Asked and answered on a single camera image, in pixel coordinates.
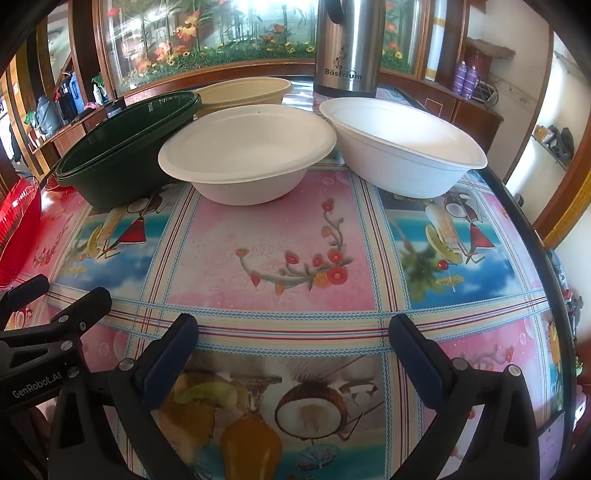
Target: printed palm tree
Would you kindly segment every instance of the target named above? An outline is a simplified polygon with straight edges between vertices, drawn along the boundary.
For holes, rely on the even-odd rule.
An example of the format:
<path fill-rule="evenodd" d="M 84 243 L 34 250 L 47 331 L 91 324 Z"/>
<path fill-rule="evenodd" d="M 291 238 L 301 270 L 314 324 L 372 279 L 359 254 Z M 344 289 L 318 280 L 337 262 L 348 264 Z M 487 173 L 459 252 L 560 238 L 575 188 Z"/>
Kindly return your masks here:
<path fill-rule="evenodd" d="M 444 287 L 437 283 L 435 276 L 435 273 L 439 273 L 440 269 L 437 266 L 437 255 L 433 247 L 427 245 L 424 250 L 417 251 L 397 223 L 392 219 L 390 219 L 390 223 L 402 238 L 402 244 L 406 250 L 401 252 L 400 256 L 402 269 L 408 280 L 410 300 L 424 300 L 427 290 L 436 293 L 444 292 Z"/>

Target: white cylinder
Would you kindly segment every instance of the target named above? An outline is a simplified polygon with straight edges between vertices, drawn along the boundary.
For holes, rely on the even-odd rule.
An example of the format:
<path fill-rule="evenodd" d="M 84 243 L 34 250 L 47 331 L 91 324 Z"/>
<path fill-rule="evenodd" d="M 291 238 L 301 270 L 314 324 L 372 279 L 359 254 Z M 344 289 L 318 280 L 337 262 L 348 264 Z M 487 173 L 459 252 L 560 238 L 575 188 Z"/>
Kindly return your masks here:
<path fill-rule="evenodd" d="M 439 57 L 441 56 L 441 46 L 443 45 L 443 32 L 445 30 L 445 19 L 447 12 L 447 0 L 435 1 L 435 13 L 433 15 L 433 33 L 431 35 L 431 47 L 427 59 L 427 70 L 425 78 L 435 81 L 437 68 L 439 67 Z"/>

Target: table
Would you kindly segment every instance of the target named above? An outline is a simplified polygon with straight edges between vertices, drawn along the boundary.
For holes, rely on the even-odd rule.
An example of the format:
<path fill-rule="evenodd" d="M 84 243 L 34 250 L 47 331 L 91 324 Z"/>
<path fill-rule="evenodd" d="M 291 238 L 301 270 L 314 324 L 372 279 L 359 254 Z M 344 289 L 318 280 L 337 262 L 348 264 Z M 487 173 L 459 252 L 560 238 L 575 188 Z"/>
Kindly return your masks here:
<path fill-rule="evenodd" d="M 317 111 L 323 98 L 295 86 L 284 103 Z M 389 348 L 397 312 L 451 358 L 495 371 L 519 365 L 539 427 L 570 399 L 556 299 L 478 173 L 415 200 L 377 189 L 332 155 L 263 205 L 219 205 L 170 184 L 112 210 L 45 192 L 42 208 L 18 281 L 43 273 L 51 289 L 11 326 L 46 322 L 108 288 L 111 313 L 82 337 L 99 371 L 137 358 L 179 313 L 194 315 L 199 343 L 157 418 L 199 478 L 389 478 L 434 417 Z M 445 473 L 459 466 L 480 413 Z M 143 473 L 113 412 L 111 423 Z"/>

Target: bagasse bowl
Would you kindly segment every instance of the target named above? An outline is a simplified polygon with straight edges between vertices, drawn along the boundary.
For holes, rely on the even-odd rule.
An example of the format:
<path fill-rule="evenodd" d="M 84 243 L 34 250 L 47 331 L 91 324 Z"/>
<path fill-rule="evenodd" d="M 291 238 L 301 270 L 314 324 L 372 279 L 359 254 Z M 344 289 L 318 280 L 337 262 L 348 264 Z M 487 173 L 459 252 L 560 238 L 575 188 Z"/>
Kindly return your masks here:
<path fill-rule="evenodd" d="M 289 80 L 274 77 L 247 77 L 214 83 L 194 90 L 203 102 L 197 117 L 234 106 L 280 105 L 283 96 L 291 89 Z"/>

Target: thermos handle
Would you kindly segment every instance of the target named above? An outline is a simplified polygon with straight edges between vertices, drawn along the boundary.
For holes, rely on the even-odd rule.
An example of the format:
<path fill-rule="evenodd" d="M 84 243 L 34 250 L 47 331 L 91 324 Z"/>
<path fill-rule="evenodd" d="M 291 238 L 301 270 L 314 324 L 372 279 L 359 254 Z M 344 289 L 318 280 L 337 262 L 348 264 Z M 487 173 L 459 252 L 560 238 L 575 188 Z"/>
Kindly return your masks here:
<path fill-rule="evenodd" d="M 345 21 L 345 12 L 340 4 L 340 0 L 326 0 L 324 5 L 332 23 L 340 25 Z"/>

